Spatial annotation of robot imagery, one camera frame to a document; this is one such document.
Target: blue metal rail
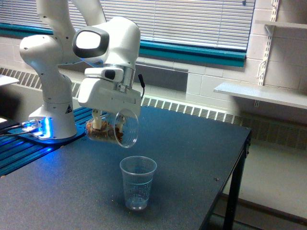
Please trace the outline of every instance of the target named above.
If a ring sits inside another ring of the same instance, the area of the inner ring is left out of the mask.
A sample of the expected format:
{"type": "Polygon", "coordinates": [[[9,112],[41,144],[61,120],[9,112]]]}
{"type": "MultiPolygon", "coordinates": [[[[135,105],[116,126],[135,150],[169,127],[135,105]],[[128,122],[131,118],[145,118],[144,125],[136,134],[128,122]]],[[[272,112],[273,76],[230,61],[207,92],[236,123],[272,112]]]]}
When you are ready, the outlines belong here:
{"type": "MultiPolygon", "coordinates": [[[[85,122],[92,117],[92,110],[78,108],[74,110],[74,115],[76,124],[85,126],[85,122]]],[[[0,176],[7,175],[58,148],[59,146],[32,143],[19,137],[1,137],[0,176]]]]}

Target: floor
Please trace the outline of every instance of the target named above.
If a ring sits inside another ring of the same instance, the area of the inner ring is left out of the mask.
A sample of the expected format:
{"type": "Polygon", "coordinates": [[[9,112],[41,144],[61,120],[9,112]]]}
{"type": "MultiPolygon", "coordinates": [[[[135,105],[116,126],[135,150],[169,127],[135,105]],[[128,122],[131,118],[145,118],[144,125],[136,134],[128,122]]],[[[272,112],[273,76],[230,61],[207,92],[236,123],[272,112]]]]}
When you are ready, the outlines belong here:
{"type": "MultiPolygon", "coordinates": [[[[221,198],[215,209],[215,215],[210,220],[208,229],[222,229],[225,214],[226,199],[221,198]]],[[[284,217],[278,217],[272,213],[263,212],[257,208],[239,203],[236,210],[236,223],[234,230],[307,230],[307,222],[296,223],[284,217]]]]}
{"type": "Polygon", "coordinates": [[[252,139],[239,197],[307,219],[307,151],[252,139]]]}

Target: window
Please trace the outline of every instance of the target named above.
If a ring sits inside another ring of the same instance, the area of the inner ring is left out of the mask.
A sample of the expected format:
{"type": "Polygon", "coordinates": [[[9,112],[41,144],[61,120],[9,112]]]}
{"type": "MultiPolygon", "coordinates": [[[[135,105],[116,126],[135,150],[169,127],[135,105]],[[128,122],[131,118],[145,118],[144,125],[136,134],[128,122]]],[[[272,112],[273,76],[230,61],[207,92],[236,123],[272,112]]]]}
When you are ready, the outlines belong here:
{"type": "MultiPolygon", "coordinates": [[[[107,20],[124,16],[134,21],[144,46],[181,48],[177,50],[181,53],[189,47],[193,53],[206,48],[245,52],[255,0],[101,0],[101,4],[107,20]]],[[[69,5],[75,28],[85,26],[71,1],[69,5]]],[[[0,0],[0,23],[48,28],[36,14],[35,0],[0,0]]]]}

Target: empty plastic cup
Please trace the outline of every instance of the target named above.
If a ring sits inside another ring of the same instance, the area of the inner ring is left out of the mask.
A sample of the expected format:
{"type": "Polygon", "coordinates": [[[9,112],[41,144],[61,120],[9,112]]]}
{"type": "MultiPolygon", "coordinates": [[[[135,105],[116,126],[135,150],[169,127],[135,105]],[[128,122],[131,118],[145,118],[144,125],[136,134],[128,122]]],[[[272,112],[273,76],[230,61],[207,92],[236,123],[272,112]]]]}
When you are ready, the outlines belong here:
{"type": "Polygon", "coordinates": [[[123,174],[126,207],[131,210],[146,208],[156,162],[148,157],[133,156],[123,159],[119,166],[123,174]]]}

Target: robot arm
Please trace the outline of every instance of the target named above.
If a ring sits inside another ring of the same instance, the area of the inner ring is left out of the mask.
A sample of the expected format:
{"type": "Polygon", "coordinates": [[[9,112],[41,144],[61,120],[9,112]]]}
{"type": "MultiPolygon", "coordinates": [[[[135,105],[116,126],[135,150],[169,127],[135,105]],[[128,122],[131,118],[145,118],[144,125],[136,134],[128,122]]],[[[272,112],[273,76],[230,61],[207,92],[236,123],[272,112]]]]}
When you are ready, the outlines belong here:
{"type": "MultiPolygon", "coordinates": [[[[99,0],[73,2],[89,24],[105,22],[99,0]]],[[[50,119],[50,132],[33,133],[39,139],[68,138],[76,134],[71,80],[59,72],[58,65],[81,61],[71,47],[76,31],[71,24],[67,0],[36,0],[36,4],[39,18],[54,34],[26,37],[20,44],[21,57],[37,72],[43,90],[43,105],[30,114],[29,119],[50,119]]]]}
{"type": "Polygon", "coordinates": [[[138,26],[123,17],[84,27],[76,33],[73,51],[93,66],[85,70],[87,78],[81,83],[81,106],[93,108],[94,112],[116,114],[129,109],[140,114],[141,95],[132,89],[140,34],[138,26]]]}
{"type": "Polygon", "coordinates": [[[106,22],[100,0],[71,0],[81,12],[87,25],[99,25],[106,22]]]}

